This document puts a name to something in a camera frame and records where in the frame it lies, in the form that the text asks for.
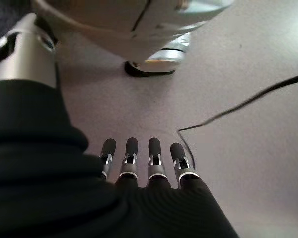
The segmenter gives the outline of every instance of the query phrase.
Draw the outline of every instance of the white robot body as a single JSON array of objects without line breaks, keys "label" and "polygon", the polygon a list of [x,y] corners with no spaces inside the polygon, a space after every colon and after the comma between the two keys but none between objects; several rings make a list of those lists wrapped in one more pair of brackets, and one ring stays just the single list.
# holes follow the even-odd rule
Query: white robot body
[{"label": "white robot body", "polygon": [[171,72],[183,61],[190,44],[187,33],[201,27],[233,2],[35,0],[34,6],[51,23],[56,36],[65,29],[79,31],[101,47],[124,57],[140,71]]}]

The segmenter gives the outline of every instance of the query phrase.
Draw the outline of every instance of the robotic finger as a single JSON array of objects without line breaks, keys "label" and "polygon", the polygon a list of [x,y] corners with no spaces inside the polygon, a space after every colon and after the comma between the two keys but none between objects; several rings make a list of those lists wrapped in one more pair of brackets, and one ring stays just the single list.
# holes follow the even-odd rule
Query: robotic finger
[{"label": "robotic finger", "polygon": [[195,169],[190,165],[181,144],[173,143],[170,147],[170,152],[174,163],[178,189],[206,187]]},{"label": "robotic finger", "polygon": [[171,188],[161,159],[161,146],[157,138],[151,138],[148,143],[148,184],[147,187]]},{"label": "robotic finger", "polygon": [[116,150],[116,141],[114,139],[107,139],[103,144],[99,159],[103,163],[102,179],[107,180],[110,168],[113,162],[114,153]]},{"label": "robotic finger", "polygon": [[119,177],[116,181],[118,188],[138,187],[137,175],[138,141],[131,137],[126,143],[126,154],[122,161]]}]

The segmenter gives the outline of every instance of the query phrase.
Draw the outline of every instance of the black cable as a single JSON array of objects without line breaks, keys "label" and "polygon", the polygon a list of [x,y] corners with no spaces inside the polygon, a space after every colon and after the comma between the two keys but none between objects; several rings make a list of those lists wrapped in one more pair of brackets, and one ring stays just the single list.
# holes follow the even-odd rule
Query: black cable
[{"label": "black cable", "polygon": [[288,86],[288,85],[291,85],[291,84],[295,84],[295,83],[298,83],[298,76],[296,77],[293,77],[293,78],[290,78],[290,79],[286,79],[282,82],[279,82],[279,83],[276,83],[268,88],[265,88],[264,90],[256,93],[255,95],[253,95],[252,97],[250,97],[249,99],[243,101],[242,103],[240,104],[237,104],[236,106],[232,107],[232,108],[229,108],[225,111],[222,111],[220,113],[217,113],[215,114],[214,116],[210,117],[209,119],[207,119],[206,121],[204,121],[203,123],[201,124],[198,124],[198,125],[194,125],[194,126],[190,126],[190,127],[186,127],[186,128],[183,128],[183,129],[179,129],[177,130],[177,133],[178,135],[180,136],[181,140],[183,141],[183,143],[185,144],[187,150],[189,151],[189,154],[192,158],[192,165],[193,165],[193,168],[195,168],[195,159],[194,159],[194,156],[193,156],[193,153],[188,145],[188,143],[186,142],[186,140],[183,138],[183,135],[181,134],[182,131],[185,131],[185,130],[191,130],[191,129],[194,129],[194,128],[198,128],[198,127],[202,127],[202,126],[206,126],[212,122],[214,122],[215,120],[217,119],[220,119],[230,113],[233,113],[233,112],[236,112],[242,108],[244,108],[245,106],[255,102],[256,100],[266,96],[267,94],[277,90],[277,89],[280,89],[282,87],[285,87],[285,86]]}]

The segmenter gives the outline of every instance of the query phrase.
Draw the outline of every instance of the black fingertip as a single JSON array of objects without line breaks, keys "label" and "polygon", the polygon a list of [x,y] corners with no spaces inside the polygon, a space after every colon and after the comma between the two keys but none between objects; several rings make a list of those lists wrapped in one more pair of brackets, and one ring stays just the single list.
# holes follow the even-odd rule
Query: black fingertip
[{"label": "black fingertip", "polygon": [[114,153],[116,150],[116,141],[114,139],[107,139],[103,144],[103,148],[101,149],[101,153],[104,155],[111,154],[114,157]]},{"label": "black fingertip", "polygon": [[154,157],[156,157],[158,156],[158,154],[161,154],[160,141],[157,138],[151,138],[148,143],[148,150],[149,156],[153,155]]},{"label": "black fingertip", "polygon": [[138,153],[138,141],[136,138],[129,138],[126,143],[126,154],[133,155]]},{"label": "black fingertip", "polygon": [[175,161],[176,159],[182,159],[183,157],[185,157],[184,149],[182,145],[179,143],[173,143],[170,146],[170,152],[171,152],[173,161]]}]

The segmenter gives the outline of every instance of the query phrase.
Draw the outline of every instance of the black rubber base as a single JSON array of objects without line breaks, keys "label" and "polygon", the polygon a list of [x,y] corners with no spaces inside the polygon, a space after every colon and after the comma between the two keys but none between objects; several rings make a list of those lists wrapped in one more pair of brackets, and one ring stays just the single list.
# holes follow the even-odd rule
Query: black rubber base
[{"label": "black rubber base", "polygon": [[142,78],[142,77],[173,74],[175,72],[175,70],[171,71],[171,72],[142,72],[142,71],[132,67],[129,64],[129,62],[125,62],[125,72],[132,77]]}]

